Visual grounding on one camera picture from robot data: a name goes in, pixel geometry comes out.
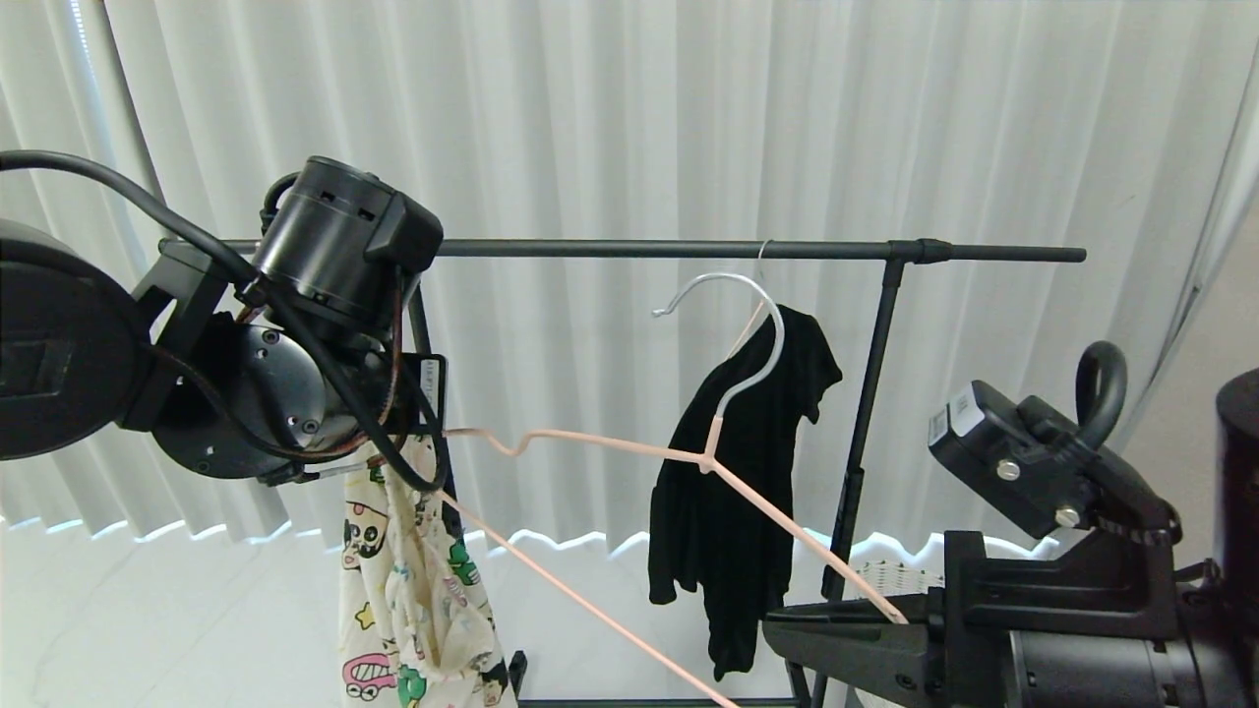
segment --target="silver bolt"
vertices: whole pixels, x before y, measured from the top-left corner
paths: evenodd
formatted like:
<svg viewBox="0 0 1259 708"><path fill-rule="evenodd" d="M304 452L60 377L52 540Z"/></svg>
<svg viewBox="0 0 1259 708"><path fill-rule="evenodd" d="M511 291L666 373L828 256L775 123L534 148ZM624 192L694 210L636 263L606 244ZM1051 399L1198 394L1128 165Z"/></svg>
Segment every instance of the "silver bolt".
<svg viewBox="0 0 1259 708"><path fill-rule="evenodd" d="M1074 529L1080 523L1080 513L1070 506L1059 506L1054 520L1063 528Z"/></svg>
<svg viewBox="0 0 1259 708"><path fill-rule="evenodd" d="M1013 460L1002 460L997 462L997 476L1006 481L1015 481L1021 474L1022 471L1019 469L1019 464Z"/></svg>

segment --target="white curtain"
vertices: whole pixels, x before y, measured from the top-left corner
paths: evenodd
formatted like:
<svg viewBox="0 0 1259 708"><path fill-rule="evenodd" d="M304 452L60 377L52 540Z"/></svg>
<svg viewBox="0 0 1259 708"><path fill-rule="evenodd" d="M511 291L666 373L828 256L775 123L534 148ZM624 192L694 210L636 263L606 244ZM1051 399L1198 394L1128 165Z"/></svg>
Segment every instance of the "white curtain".
<svg viewBox="0 0 1259 708"><path fill-rule="evenodd" d="M104 11L83 8L86 19L103 21ZM101 42L117 66L93 52L91 67L133 105L128 135L151 163L131 168L151 164L167 203L222 237L257 234L266 186L319 154L408 191L448 238L1087 247L1084 265L958 262L906 273L857 534L884 532L910 549L946 528L1026 542L930 460L927 420L972 378L1070 411L1075 360L1098 338L1128 353L1139 396L1186 292L1201 286L1195 254L1219 257L1231 233L1206 228L1220 185L1229 204L1239 194L1244 204L1259 164L1234 140L1259 40L1250 4L121 0L107 11ZM10 31L21 30L0 25L0 44L13 47ZM59 35L48 42L54 48L40 50L60 64L39 69L52 74L43 79L0 54L19 126L0 136L103 159L91 142L45 132L42 98L19 101L11 88L65 84L55 74L72 48ZM79 89L71 82L64 92ZM81 136L82 125L67 134ZM1246 176L1221 183L1225 164L1241 159L1230 174ZM15 183L3 179L8 191ZM44 179L108 204L71 178L35 184ZM0 203L4 213L13 202ZM92 205L49 195L39 207L68 219ZM711 270L753 266L438 260L423 292L434 348L452 363L449 422L504 438L565 427L667 441L752 305L721 285L696 292L676 319L648 311ZM821 423L805 426L796 465L797 518L828 532L880 267L763 270L781 302L818 317L845 372ZM159 467L145 450L127 459L130 471L167 490L206 490L222 500L209 511L229 528L259 527L244 535L286 513L297 528L335 522L317 488L224 486ZM646 525L648 461L559 442L519 461L476 441L452 450L461 496L500 529L555 539L597 529L614 547ZM98 484L103 470L126 476L69 451L4 476L24 477L30 514L43 509L35 490L55 481L50 472L72 489Z"/></svg>

